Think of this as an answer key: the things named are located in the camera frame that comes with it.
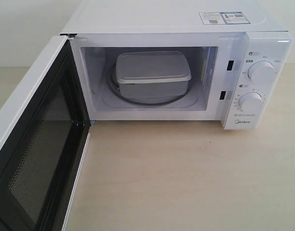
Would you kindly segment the white plastic food container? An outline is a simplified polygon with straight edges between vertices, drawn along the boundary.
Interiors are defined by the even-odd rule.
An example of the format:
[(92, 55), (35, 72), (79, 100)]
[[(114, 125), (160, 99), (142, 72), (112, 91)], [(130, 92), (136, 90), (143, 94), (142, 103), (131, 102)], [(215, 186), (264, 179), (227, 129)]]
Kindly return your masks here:
[(121, 54), (116, 78), (121, 95), (129, 99), (180, 96), (192, 80), (187, 59), (179, 51)]

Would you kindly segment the white microwave door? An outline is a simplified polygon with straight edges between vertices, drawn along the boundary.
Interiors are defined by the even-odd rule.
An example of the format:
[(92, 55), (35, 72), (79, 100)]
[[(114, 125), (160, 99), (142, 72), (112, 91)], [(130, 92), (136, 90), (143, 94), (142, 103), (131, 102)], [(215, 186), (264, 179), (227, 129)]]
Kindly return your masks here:
[(0, 231), (63, 231), (90, 119), (70, 36), (54, 36), (0, 109)]

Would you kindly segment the white lower microwave knob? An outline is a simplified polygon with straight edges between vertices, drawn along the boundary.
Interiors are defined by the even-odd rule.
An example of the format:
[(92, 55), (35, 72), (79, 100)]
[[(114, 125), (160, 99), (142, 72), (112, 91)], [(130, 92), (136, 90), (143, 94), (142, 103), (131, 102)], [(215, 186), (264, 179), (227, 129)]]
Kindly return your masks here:
[(239, 107), (245, 112), (259, 111), (262, 105), (262, 97), (256, 92), (249, 92), (239, 98)]

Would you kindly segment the white Midea microwave body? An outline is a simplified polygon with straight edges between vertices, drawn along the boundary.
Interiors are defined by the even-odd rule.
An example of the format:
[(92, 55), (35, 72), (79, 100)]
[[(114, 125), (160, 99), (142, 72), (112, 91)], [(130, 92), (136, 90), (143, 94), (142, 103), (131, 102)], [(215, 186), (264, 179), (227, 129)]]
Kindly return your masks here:
[[(242, 12), (250, 24), (204, 25), (199, 13)], [(84, 0), (61, 31), (71, 37), (89, 119), (219, 121), (224, 129), (258, 127), (293, 38), (255, 0)], [(106, 84), (118, 56), (132, 52), (179, 51), (187, 59), (193, 87), (184, 98), (140, 107), (116, 97)], [(249, 68), (270, 62), (268, 84), (255, 84)], [(259, 111), (245, 112), (239, 98), (261, 95)]]

